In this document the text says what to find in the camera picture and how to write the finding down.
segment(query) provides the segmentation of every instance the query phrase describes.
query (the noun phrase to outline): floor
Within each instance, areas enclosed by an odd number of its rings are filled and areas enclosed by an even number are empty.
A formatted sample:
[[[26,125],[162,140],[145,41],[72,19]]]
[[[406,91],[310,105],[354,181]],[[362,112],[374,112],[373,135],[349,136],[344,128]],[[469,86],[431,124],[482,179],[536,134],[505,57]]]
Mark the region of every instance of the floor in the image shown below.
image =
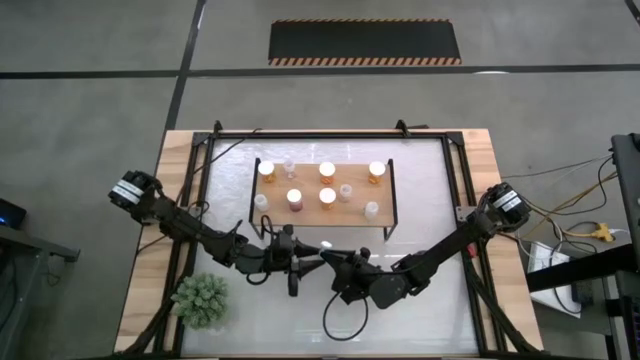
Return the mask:
[[[177,70],[195,8],[196,0],[0,0],[0,73]],[[619,70],[640,63],[640,26],[623,0],[209,0],[196,19],[191,68],[264,68],[270,22],[309,17],[447,17],[464,65],[548,67],[524,74],[191,78],[182,97],[174,96],[180,81],[173,77],[0,77],[0,197],[28,209],[30,233],[82,248],[75,265],[52,264],[63,275],[59,285],[43,279],[21,359],[110,353],[140,229],[106,194],[126,170],[154,171],[165,124],[174,120],[177,129],[209,129],[215,120],[227,128],[388,128],[397,119],[489,128],[503,175],[603,156],[610,136],[639,131],[640,72],[554,66]],[[172,99],[181,100],[179,112],[169,112]],[[512,184],[552,206],[595,183],[596,170],[557,183],[561,173]],[[606,188],[605,208],[560,224],[626,228],[615,182]],[[592,195],[582,206],[600,201]],[[613,246],[628,241],[620,235]],[[536,311],[547,350],[605,356],[602,337],[557,326],[565,317],[552,310]]]

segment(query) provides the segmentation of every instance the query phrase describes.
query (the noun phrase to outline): wooden tray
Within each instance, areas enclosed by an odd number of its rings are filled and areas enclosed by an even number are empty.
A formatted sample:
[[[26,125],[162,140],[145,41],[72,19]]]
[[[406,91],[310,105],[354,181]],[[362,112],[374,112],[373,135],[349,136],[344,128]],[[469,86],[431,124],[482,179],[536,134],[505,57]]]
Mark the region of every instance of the wooden tray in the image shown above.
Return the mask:
[[[249,213],[249,221],[254,226],[260,226],[262,215],[269,215],[273,225],[386,228],[394,227],[398,223],[391,159],[379,184],[369,183],[368,164],[335,164],[336,173],[331,185],[320,182],[319,164],[296,164],[296,177],[293,179],[287,178],[282,164],[274,164],[276,180],[272,183],[262,180],[258,173],[259,164],[260,159],[256,159]],[[349,202],[341,202],[339,199],[339,189],[343,184],[349,184],[353,188]],[[338,195],[331,210],[323,210],[320,204],[319,193],[325,187],[332,188]],[[302,192],[303,209],[299,212],[289,209],[287,192],[291,189]],[[267,197],[269,210],[261,212],[255,207],[253,199],[256,194]],[[364,207],[370,201],[377,202],[380,207],[378,215],[371,221],[364,217]]]

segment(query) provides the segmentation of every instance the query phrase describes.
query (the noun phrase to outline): cup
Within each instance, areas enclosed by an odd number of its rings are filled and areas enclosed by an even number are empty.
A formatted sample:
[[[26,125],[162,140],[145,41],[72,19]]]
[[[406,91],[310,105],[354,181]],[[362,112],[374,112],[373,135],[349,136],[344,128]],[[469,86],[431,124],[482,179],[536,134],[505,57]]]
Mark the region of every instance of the cup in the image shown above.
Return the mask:
[[[285,160],[284,164],[282,164],[282,167],[284,168],[284,172],[287,174],[287,177],[289,179],[293,179],[294,177],[296,177],[296,164],[293,162],[293,160]]]
[[[298,189],[291,189],[287,192],[289,209],[293,212],[302,210],[302,193]]]
[[[373,220],[376,215],[378,215],[378,210],[380,209],[380,207],[378,206],[378,203],[375,201],[370,201],[367,203],[367,205],[365,205],[364,207],[364,217],[367,218],[367,220],[371,221]]]
[[[340,186],[340,201],[349,202],[353,195],[353,188],[349,184],[343,184]]]
[[[269,210],[269,201],[267,200],[267,197],[264,196],[263,194],[256,195],[256,197],[253,198],[253,203],[256,204],[256,208],[259,211],[265,212]]]
[[[369,164],[369,182],[372,184],[379,184],[382,181],[382,175],[387,170],[385,164],[380,161],[374,161]]]
[[[272,183],[276,180],[275,169],[275,165],[271,161],[263,161],[258,165],[258,172],[266,183]]]
[[[333,175],[336,173],[336,166],[330,162],[323,162],[318,167],[320,171],[320,181],[325,185],[333,184]]]
[[[333,203],[336,201],[336,192],[331,188],[320,190],[320,204],[323,210],[331,210]]]

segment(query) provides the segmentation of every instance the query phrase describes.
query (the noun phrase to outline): green plant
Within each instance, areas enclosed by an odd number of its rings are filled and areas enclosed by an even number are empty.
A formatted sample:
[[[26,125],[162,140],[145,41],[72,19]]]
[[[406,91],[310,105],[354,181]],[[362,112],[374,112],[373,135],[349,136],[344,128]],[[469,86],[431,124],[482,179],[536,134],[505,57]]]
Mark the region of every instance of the green plant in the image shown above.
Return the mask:
[[[209,327],[227,312],[227,283],[213,274],[186,277],[171,300],[174,314],[193,329]]]

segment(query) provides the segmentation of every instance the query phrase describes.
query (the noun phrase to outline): black floor mat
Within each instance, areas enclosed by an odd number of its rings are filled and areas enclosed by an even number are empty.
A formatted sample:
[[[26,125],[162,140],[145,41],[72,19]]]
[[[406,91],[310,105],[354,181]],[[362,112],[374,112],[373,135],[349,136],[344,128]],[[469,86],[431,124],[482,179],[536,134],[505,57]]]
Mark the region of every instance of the black floor mat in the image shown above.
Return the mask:
[[[271,25],[273,66],[459,65],[447,19],[305,19]]]

